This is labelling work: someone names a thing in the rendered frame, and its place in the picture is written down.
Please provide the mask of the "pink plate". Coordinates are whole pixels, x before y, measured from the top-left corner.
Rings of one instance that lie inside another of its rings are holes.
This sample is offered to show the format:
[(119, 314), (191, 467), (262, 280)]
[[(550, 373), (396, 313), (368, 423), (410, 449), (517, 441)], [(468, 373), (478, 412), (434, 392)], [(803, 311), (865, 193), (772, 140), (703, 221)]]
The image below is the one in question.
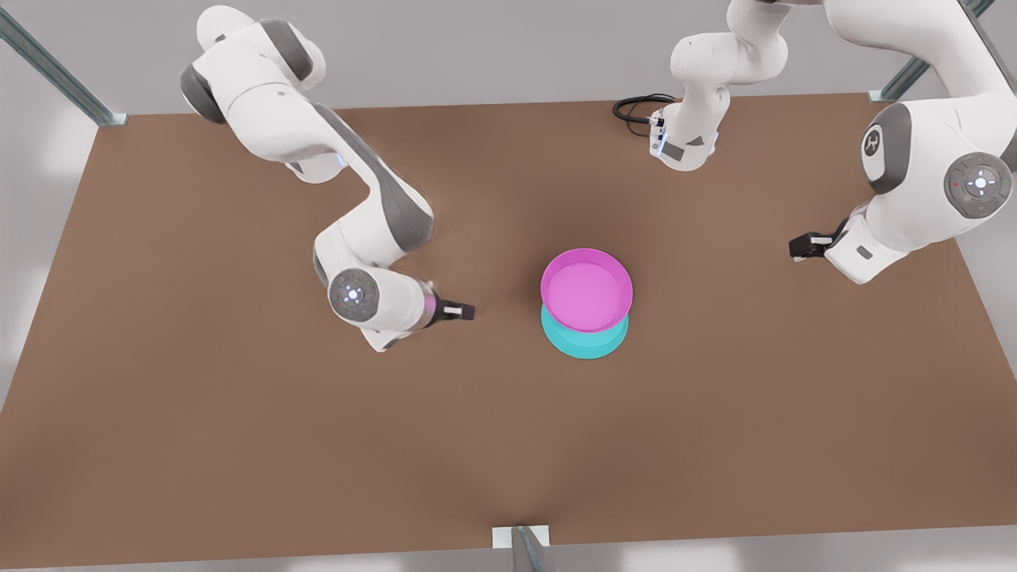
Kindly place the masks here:
[(613, 329), (629, 318), (633, 283), (617, 258), (571, 249), (546, 265), (540, 280), (544, 308), (564, 328), (585, 334)]

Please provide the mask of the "blue plate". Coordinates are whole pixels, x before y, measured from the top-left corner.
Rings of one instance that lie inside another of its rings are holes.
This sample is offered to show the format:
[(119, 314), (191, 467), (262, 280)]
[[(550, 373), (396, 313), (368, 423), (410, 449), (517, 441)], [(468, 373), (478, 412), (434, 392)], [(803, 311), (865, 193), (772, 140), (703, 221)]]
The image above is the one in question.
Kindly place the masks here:
[(617, 350), (629, 333), (629, 316), (608, 330), (585, 333), (571, 330), (550, 314), (547, 307), (541, 307), (541, 326), (548, 341), (563, 354), (571, 358), (592, 359), (603, 358)]

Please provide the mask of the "silver frame post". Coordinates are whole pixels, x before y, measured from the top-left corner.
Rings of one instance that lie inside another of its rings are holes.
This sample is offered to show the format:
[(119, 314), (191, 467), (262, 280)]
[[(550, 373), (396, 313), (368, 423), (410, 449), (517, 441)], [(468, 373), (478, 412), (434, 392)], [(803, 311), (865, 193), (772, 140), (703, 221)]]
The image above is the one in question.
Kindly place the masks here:
[[(996, 0), (957, 0), (975, 18), (979, 18)], [(911, 57), (908, 62), (885, 85), (868, 91), (869, 102), (899, 101), (920, 77), (925, 75), (930, 65), (919, 58)]]
[(99, 127), (124, 126), (127, 114), (112, 112), (83, 85), (57, 58), (45, 48), (28, 30), (7, 10), (0, 6), (0, 40), (29, 63), (41, 76), (57, 88), (76, 108)]
[(550, 530), (544, 525), (493, 528), (493, 549), (511, 551), (512, 572), (559, 572), (550, 556)]

